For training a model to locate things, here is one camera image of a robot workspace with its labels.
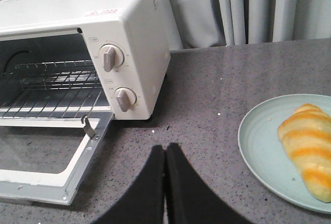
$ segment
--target warning label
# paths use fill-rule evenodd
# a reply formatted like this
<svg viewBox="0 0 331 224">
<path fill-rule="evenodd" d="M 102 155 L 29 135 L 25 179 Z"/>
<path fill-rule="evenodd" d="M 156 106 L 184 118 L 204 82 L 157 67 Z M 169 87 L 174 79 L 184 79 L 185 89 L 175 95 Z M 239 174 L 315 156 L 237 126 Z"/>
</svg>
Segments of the warning label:
<svg viewBox="0 0 331 224">
<path fill-rule="evenodd" d="M 113 8 L 113 9 L 102 9 L 102 10 L 93 10 L 90 12 L 87 12 L 84 17 L 90 17 L 90 16 L 102 16 L 105 14 L 117 14 L 120 12 L 120 8 Z"/>
</svg>

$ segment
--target temperature dial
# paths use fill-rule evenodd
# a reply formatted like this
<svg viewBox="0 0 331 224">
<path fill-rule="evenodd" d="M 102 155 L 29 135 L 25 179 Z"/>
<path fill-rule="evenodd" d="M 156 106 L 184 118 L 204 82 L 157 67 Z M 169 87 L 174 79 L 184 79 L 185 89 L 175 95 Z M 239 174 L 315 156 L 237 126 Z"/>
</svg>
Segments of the temperature dial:
<svg viewBox="0 0 331 224">
<path fill-rule="evenodd" d="M 137 100 L 136 94 L 129 88 L 118 88 L 115 91 L 115 97 L 123 112 L 127 112 Z"/>
<path fill-rule="evenodd" d="M 104 45 L 99 51 L 99 57 L 103 59 L 103 69 L 106 72 L 120 66 L 124 61 L 123 52 L 113 44 Z"/>
</svg>

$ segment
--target gray granite countertop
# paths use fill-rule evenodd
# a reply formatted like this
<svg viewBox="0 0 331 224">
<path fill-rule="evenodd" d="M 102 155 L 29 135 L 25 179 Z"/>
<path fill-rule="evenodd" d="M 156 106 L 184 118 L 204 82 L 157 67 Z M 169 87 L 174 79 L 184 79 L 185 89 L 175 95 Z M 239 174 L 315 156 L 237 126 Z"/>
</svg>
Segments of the gray granite countertop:
<svg viewBox="0 0 331 224">
<path fill-rule="evenodd" d="M 114 121 L 71 206 L 0 203 L 0 223 L 90 223 L 142 169 L 151 147 L 178 142 L 210 188 L 254 223 L 329 223 L 264 187 L 245 165 L 239 124 L 272 97 L 331 95 L 331 40 L 287 41 L 172 53 L 153 119 Z"/>
</svg>

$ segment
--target plate rim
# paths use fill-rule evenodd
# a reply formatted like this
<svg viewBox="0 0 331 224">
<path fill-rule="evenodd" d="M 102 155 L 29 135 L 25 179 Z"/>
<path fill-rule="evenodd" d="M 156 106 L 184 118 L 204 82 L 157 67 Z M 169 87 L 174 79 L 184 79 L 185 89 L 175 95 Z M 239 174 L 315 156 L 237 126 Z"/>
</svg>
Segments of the plate rim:
<svg viewBox="0 0 331 224">
<path fill-rule="evenodd" d="M 277 196 L 279 196 L 280 198 L 282 199 L 285 199 L 286 201 L 296 205 L 296 206 L 299 206 L 299 207 L 302 207 L 302 208 L 305 208 L 305 209 L 308 209 L 308 210 L 311 210 L 311 211 L 314 211 L 314 212 L 318 212 L 318 213 L 323 213 L 323 214 L 331 214 L 331 208 L 329 211 L 327 210 L 322 210 L 322 209 L 319 209 L 319 208 L 316 208 L 314 206 L 311 206 L 311 205 L 305 205 L 305 204 L 302 204 L 284 194 L 282 194 L 281 192 L 278 192 L 276 189 L 274 189 L 272 186 L 270 186 L 264 179 L 262 179 L 257 173 L 256 171 L 251 167 L 251 165 L 249 164 L 249 162 L 247 161 L 246 157 L 244 156 L 244 153 L 243 153 L 243 149 L 242 149 L 242 146 L 240 145 L 240 131 L 242 129 L 242 126 L 243 126 L 243 123 L 244 123 L 244 120 L 250 115 L 250 113 L 252 111 L 254 111 L 256 108 L 258 108 L 259 106 L 263 105 L 263 104 L 266 104 L 267 102 L 269 101 L 273 101 L 273 100 L 276 100 L 276 99 L 279 99 L 279 98 L 285 98 L 285 97 L 292 97 L 292 96 L 312 96 L 312 97 L 322 97 L 322 98 L 330 98 L 331 99 L 331 96 L 327 96 L 327 95 L 319 95 L 319 94 L 304 94 L 304 93 L 300 93 L 300 94 L 286 94 L 286 95 L 281 95 L 281 96 L 276 96 L 276 97 L 273 97 L 273 98 L 270 98 L 270 99 L 267 99 L 259 104 L 257 104 L 256 106 L 254 106 L 252 109 L 250 109 L 246 114 L 245 116 L 243 117 L 242 121 L 240 122 L 240 125 L 239 125 L 239 129 L 238 129 L 238 135 L 237 135 L 237 138 L 238 138 L 238 146 L 239 146 L 239 151 L 240 151 L 240 154 L 246 164 L 246 166 L 249 168 L 249 170 L 253 173 L 253 175 L 260 181 L 260 183 L 263 184 L 263 186 L 265 186 L 268 190 L 270 190 L 271 192 L 273 192 L 274 194 L 276 194 Z"/>
</svg>

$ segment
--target toaster oven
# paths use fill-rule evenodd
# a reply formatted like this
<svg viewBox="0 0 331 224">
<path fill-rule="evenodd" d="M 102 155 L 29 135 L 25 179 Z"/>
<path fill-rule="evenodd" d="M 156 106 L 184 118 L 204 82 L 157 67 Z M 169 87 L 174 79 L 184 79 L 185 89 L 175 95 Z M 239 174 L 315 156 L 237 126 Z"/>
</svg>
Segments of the toaster oven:
<svg viewBox="0 0 331 224">
<path fill-rule="evenodd" d="M 0 13 L 0 126 L 84 130 L 60 170 L 14 167 L 20 144 L 2 135 L 0 198 L 69 205 L 110 121 L 153 112 L 170 60 L 159 0 L 2 0 Z"/>
</svg>

